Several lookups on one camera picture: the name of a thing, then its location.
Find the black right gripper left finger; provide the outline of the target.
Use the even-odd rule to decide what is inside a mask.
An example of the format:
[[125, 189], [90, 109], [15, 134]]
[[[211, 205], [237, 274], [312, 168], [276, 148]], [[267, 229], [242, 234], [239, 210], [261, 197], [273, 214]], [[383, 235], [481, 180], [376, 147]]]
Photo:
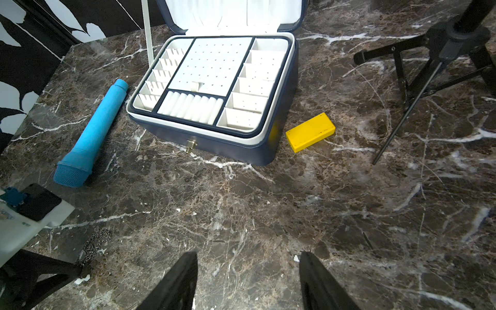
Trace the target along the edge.
[[197, 253], [183, 253], [136, 310], [192, 309], [197, 280]]

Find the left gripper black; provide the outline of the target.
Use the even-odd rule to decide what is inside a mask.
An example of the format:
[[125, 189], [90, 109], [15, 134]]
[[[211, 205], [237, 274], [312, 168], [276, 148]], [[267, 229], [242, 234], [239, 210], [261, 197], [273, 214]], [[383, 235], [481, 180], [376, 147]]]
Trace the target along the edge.
[[33, 309], [82, 271], [80, 264], [21, 249], [1, 266], [1, 309]]

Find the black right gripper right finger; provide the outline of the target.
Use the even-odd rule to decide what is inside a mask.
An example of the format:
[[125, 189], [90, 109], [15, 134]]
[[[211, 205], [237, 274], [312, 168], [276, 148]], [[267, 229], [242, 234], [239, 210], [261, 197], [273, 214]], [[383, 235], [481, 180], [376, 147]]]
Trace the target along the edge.
[[360, 310], [313, 253], [302, 252], [299, 276], [304, 309]]

